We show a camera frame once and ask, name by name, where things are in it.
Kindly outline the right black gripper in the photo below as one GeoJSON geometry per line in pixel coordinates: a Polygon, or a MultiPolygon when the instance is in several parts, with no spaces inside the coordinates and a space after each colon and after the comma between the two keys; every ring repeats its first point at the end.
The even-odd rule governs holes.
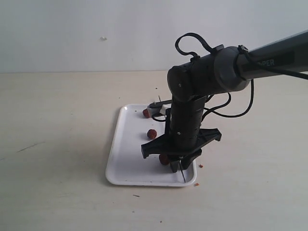
{"type": "MultiPolygon", "coordinates": [[[[173,97],[171,108],[167,110],[165,133],[141,145],[143,158],[151,154],[183,156],[181,166],[187,169],[202,154],[202,147],[211,141],[220,141],[222,135],[217,128],[200,128],[206,99],[206,96],[196,97],[181,103],[173,97]]],[[[178,157],[170,158],[173,173],[178,171],[179,164],[178,157]]]]}

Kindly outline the right grey black robot arm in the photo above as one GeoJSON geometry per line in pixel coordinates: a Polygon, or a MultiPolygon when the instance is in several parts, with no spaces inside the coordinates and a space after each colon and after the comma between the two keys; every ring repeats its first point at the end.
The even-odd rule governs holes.
{"type": "Polygon", "coordinates": [[[157,154],[173,172],[187,169],[205,145],[220,141],[218,129],[201,128],[204,118],[218,110],[205,107],[214,95],[253,87],[254,79],[261,77],[308,77],[307,32],[251,51],[243,45],[210,47],[200,35],[191,33],[190,36],[201,43],[208,55],[180,52],[190,56],[190,61],[172,67],[167,73],[172,98],[147,108],[153,120],[165,123],[165,132],[141,146],[143,158],[157,154]]]}

